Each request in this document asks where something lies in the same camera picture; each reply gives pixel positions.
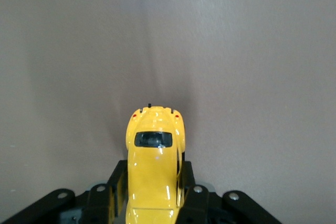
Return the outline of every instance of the gray background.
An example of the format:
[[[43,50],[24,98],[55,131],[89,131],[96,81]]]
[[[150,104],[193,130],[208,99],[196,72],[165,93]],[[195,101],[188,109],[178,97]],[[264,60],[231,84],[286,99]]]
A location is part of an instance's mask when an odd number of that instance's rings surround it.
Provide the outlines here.
[[[126,158],[132,112],[283,223],[335,223],[336,0],[0,0],[0,221]]]

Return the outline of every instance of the yellow car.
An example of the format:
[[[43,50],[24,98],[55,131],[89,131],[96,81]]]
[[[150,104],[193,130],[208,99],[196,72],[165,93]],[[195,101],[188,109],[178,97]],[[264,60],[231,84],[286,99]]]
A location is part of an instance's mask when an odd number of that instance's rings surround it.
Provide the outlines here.
[[[177,110],[136,110],[126,132],[128,194],[126,224],[175,223],[183,206],[180,185],[185,131]]]

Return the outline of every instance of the car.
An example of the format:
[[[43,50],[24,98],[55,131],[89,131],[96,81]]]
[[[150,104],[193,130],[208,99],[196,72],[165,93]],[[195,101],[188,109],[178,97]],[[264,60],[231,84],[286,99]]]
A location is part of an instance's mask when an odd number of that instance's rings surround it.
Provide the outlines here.
[[[126,132],[126,224],[175,223],[183,206],[185,130],[179,111],[162,106],[136,110]]]

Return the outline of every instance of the car window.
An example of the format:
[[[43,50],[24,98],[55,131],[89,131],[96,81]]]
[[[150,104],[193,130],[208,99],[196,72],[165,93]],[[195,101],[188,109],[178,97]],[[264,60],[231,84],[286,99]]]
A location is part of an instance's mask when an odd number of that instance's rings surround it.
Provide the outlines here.
[[[135,145],[138,147],[166,148],[172,144],[172,134],[168,132],[139,132],[135,136]]]

